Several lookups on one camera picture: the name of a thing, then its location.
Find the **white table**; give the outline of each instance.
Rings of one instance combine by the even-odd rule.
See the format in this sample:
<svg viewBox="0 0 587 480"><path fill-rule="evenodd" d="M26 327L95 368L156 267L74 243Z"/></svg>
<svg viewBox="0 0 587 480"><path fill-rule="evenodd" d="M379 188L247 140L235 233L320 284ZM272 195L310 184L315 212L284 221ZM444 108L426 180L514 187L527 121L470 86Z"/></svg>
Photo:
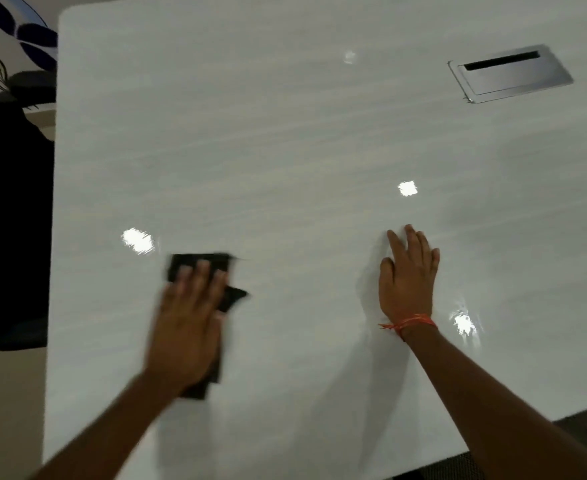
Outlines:
<svg viewBox="0 0 587 480"><path fill-rule="evenodd" d="M449 60L537 43L575 84L465 104ZM58 78L45 458L139 370L168 255L207 251L253 295L222 383L122 478L380 480L464 451L375 326L406 223L442 249L442 332L550 419L587 408L587 0L80 6Z"/></svg>

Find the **forearm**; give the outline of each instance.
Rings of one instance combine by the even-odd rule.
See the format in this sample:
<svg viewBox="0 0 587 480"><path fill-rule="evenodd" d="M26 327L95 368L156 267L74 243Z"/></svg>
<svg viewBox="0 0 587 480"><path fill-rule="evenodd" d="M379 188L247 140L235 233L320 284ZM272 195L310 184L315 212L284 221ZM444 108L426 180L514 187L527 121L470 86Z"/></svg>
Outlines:
<svg viewBox="0 0 587 480"><path fill-rule="evenodd" d="M403 338L490 479L587 479L587 450L429 325Z"/></svg>
<svg viewBox="0 0 587 480"><path fill-rule="evenodd" d="M140 375L92 425L57 453L33 480L113 479L173 396Z"/></svg>

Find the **orange thread bracelet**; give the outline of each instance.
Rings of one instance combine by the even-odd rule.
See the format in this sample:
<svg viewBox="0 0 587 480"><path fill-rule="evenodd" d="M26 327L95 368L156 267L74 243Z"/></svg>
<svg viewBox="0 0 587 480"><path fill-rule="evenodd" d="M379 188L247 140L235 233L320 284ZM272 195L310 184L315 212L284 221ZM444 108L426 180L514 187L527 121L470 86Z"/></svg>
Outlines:
<svg viewBox="0 0 587 480"><path fill-rule="evenodd" d="M433 322L433 320L431 319L431 317L426 314L413 315L411 318L407 318L405 321L401 322L398 325L395 325L393 323L378 323L378 325L380 326L381 330L395 330L396 334L398 334L398 336L402 339L402 335L400 334L400 331L403 328L406 328L411 325L415 325L416 323L426 323L428 325L433 325L436 328L438 328L438 325L436 325Z"/></svg>

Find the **left hand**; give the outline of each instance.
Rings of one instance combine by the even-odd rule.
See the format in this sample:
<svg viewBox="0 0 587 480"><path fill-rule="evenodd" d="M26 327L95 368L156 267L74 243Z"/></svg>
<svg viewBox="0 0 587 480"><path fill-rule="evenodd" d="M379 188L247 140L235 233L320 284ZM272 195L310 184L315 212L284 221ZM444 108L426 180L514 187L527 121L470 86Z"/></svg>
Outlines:
<svg viewBox="0 0 587 480"><path fill-rule="evenodd" d="M209 286L208 280L207 261L199 261L195 270L181 268L156 312L143 375L168 387L173 397L205 376L220 346L224 315L216 308L227 273L217 271Z"/></svg>

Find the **hand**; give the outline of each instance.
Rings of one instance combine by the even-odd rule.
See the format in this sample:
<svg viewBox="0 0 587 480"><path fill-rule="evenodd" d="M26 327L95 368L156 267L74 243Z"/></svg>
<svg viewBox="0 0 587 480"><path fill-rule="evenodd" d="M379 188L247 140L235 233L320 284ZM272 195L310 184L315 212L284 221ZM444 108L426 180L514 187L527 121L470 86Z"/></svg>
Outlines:
<svg viewBox="0 0 587 480"><path fill-rule="evenodd" d="M224 315L216 308L227 279L216 271L207 286L209 263L199 261L195 271L182 267L162 293L143 375L168 387L172 399L200 381L217 355Z"/></svg>
<svg viewBox="0 0 587 480"><path fill-rule="evenodd" d="M382 260L378 280L380 308L394 325L416 314L431 316L433 282L440 263L440 250L431 250L424 233L416 233L410 225L405 231L407 250L394 231L387 231L395 262Z"/></svg>

